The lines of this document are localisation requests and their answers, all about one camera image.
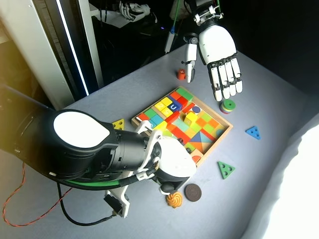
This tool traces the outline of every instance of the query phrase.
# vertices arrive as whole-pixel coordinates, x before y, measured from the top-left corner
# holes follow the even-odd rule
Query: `wooden puzzle board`
[[[189,112],[197,115],[196,121],[190,126],[184,123]],[[137,127],[143,120],[148,120],[153,129],[162,130],[163,135],[179,139],[191,152],[199,150],[203,155],[197,161],[197,166],[203,163],[233,127],[184,87],[176,88],[137,114],[132,118],[132,125]]]

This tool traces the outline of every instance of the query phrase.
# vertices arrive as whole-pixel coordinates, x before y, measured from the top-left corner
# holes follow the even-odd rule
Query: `white fabric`
[[[319,239],[319,114],[293,135],[241,239]]]

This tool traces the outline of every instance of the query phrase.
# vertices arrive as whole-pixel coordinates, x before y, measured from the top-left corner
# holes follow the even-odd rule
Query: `stacked round discs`
[[[219,108],[224,114],[229,114],[236,108],[236,104],[232,100],[224,100],[224,102],[220,104]]]

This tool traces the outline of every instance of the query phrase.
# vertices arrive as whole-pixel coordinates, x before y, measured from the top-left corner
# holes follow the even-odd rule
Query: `blue triangle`
[[[204,135],[202,132],[200,133],[200,139],[202,143],[212,143],[213,141],[210,140],[206,135]]]
[[[189,142],[201,142],[200,132],[198,132]]]
[[[258,139],[258,140],[261,139],[257,126],[254,126],[246,130],[246,133],[248,133],[250,136],[253,136],[255,139]]]

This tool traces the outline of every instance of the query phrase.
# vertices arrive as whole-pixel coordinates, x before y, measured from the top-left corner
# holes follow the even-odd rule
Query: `golden brown cookie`
[[[180,207],[183,202],[183,195],[180,192],[176,192],[166,196],[166,201],[169,206],[173,208]]]

